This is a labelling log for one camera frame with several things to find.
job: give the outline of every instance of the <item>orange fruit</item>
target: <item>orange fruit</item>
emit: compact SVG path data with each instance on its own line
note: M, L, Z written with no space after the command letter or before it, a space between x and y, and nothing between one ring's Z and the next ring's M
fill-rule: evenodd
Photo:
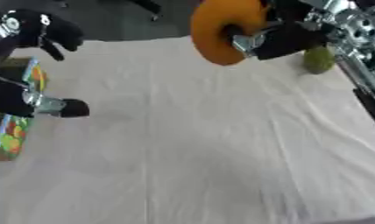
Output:
M215 64L240 62L244 55L224 37L227 25L235 25L245 35L253 35L266 24L267 8L259 0L205 0L191 18L191 36L200 54Z
M11 142L10 142L10 147L11 147L11 151L13 150L13 149L17 149L17 148L20 148L20 141L18 140L18 139L13 139L13 140L11 140Z
M13 136L14 137L21 137L21 132L23 129L20 126L16 126L13 131Z

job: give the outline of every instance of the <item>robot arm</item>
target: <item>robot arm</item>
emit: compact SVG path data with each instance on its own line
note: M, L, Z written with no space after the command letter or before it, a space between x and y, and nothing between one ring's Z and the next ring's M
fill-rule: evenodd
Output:
M0 60L19 47L39 47L56 60L64 60L53 42L69 51L82 45L83 34L68 21L33 10L0 13Z
M375 0L263 0L261 5L250 1L253 0L243 2L252 9L265 7L267 22L261 23L256 17L256 24L264 28L253 34L247 33L242 23L225 29L233 49L245 58L268 60L312 46L327 46L337 65L354 83L355 95L375 120ZM205 55L208 49L197 33L192 35L197 48L204 57L218 63L218 58Z
M82 36L75 25L50 14L32 10L0 13L0 62L19 47L39 47L56 60L63 60L53 43L76 51L82 44ZM83 101L46 97L22 80L0 76L0 112L22 117L32 117L36 113L86 116L88 106Z

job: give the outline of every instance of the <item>white tablecloth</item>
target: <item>white tablecloth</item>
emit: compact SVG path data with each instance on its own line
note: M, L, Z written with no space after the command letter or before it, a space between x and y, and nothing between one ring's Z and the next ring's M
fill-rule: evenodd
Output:
M375 124L338 69L301 56L230 67L190 38L40 50L50 95L92 116L40 116L0 163L0 223L316 223L375 216Z

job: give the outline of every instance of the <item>dark floor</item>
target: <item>dark floor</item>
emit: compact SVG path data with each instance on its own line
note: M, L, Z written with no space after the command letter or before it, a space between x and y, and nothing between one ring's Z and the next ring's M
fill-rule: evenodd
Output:
M198 0L154 0L163 7L162 19L126 0L68 0L62 9L52 0L0 0L1 9L29 8L52 12L76 22L87 39L133 40L181 37L189 34L189 17Z

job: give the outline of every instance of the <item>colorful box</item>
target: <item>colorful box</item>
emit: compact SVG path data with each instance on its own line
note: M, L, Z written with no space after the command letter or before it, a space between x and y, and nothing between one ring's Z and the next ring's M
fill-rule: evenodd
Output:
M0 76L22 79L42 92L46 88L46 73L36 59L8 59L0 65ZM32 118L0 113L0 161L15 159L22 150Z

